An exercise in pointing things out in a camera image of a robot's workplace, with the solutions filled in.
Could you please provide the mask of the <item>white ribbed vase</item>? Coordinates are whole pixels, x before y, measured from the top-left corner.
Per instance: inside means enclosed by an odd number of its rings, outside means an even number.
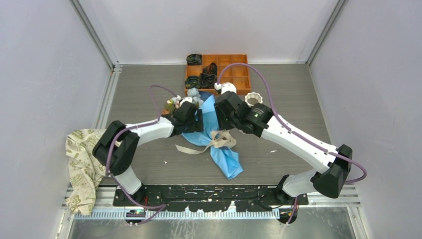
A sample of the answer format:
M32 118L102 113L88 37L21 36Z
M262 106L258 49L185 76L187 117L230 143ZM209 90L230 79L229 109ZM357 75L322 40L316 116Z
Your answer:
M250 92L245 96L245 100L246 104L251 108L253 107L255 104L262 104L263 103L263 98L259 93L256 92Z

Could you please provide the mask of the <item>beige ribbon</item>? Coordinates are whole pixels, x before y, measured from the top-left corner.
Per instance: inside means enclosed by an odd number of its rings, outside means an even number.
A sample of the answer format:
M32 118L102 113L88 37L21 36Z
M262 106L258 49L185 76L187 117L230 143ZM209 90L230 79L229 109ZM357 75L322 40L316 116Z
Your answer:
M237 141L234 137L231 136L229 130L214 130L211 132L211 141L202 151L194 150L191 148L175 145L176 149L180 152L191 154L191 155L198 155L204 153L208 148L211 146L214 148L221 148L221 147L228 147L232 148L236 146Z

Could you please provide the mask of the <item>orange compartment tray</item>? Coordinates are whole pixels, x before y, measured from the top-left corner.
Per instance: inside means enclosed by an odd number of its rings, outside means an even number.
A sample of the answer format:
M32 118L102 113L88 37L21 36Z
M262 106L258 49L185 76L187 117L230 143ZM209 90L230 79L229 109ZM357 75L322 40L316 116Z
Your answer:
M217 65L217 79L220 79L220 83L233 83L237 88L239 95L246 95L251 91L250 84L250 70L245 64L248 63L246 54L202 54L203 63L198 66L188 66L186 64L187 76L199 76L203 72L203 68L209 65L211 62L215 62ZM217 94L216 90L213 89L198 89L199 91Z

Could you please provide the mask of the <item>floral patterned cloth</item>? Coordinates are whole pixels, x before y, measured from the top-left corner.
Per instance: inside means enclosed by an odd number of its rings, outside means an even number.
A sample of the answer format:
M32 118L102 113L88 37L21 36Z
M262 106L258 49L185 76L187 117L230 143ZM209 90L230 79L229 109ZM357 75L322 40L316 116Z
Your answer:
M96 189L105 177L106 167L94 156L93 149L105 129L80 129L67 135L65 150L69 157L68 170L71 196L65 200L73 214L92 214L96 202Z

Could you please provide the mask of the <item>dark rolled fabric top-left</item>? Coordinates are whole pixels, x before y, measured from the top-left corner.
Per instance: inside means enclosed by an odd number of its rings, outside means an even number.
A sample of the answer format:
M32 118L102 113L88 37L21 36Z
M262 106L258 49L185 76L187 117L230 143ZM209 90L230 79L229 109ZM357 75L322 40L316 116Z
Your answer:
M186 63L188 66L198 66L203 63L202 54L190 54L186 57Z

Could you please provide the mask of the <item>dark rolled fabric bottom-left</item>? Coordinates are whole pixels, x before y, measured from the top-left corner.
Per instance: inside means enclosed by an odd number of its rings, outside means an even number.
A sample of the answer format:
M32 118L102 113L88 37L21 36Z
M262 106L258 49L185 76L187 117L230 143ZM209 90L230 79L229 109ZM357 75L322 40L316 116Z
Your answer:
M199 76L194 76L194 75L187 76L185 79L185 88L187 90L192 89L192 88L200 89L201 84L200 84Z

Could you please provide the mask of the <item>blue paper flower bouquet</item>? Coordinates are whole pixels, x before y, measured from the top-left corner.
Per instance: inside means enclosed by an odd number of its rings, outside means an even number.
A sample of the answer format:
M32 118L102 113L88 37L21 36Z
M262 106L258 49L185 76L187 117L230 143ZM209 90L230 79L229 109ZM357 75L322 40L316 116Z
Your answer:
M196 89L188 90L188 97L194 103L200 105L203 116L204 130L202 132L183 133L183 138L189 143L202 146L203 150L195 150L176 145L176 149L182 153L198 155L210 151L210 156L220 168L228 180L231 180L243 172L239 161L239 155L232 148L236 146L234 139L228 130L219 130L216 111L214 109L215 98L213 94Z

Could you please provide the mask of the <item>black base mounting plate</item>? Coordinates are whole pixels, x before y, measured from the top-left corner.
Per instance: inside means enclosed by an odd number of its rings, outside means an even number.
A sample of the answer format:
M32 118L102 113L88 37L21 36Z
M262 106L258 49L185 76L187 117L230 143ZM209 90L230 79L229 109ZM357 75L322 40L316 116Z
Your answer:
M134 199L168 212L269 212L282 205L275 185L147 185Z

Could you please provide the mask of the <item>dark rolled fabric middle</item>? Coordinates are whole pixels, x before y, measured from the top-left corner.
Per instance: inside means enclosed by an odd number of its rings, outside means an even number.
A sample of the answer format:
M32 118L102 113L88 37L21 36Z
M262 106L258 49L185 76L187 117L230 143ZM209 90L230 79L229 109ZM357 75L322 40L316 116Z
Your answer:
M210 75L217 75L217 65L215 62L211 62L209 65L205 66L203 68L204 74L210 74Z

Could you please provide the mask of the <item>dark rolled fabric large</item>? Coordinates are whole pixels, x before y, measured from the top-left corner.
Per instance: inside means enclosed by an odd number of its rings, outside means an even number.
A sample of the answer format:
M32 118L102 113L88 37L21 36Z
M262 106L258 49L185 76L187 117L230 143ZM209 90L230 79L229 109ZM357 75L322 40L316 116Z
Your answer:
M199 75L199 83L201 89L213 89L216 82L216 74L200 73Z

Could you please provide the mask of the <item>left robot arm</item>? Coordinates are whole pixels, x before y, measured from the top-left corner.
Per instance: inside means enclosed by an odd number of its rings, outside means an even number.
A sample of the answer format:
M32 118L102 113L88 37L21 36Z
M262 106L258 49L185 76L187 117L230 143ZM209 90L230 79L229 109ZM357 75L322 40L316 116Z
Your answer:
M138 124L113 121L94 146L92 154L126 191L127 201L138 206L145 199L145 186L131 167L137 147L156 139L203 129L203 111L195 104L183 101L171 113L155 120Z

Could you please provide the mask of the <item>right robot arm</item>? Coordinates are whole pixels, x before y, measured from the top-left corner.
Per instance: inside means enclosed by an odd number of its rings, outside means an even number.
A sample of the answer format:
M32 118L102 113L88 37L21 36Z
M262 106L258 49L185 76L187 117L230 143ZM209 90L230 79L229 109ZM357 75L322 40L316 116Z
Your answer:
M274 142L299 156L312 170L285 175L275 190L277 200L284 205L295 197L319 192L329 198L338 198L351 170L352 149L343 144L340 147L324 143L288 123L281 124L281 118L262 103L249 106L234 92L218 96L214 104L220 129L237 128L245 134L253 134Z

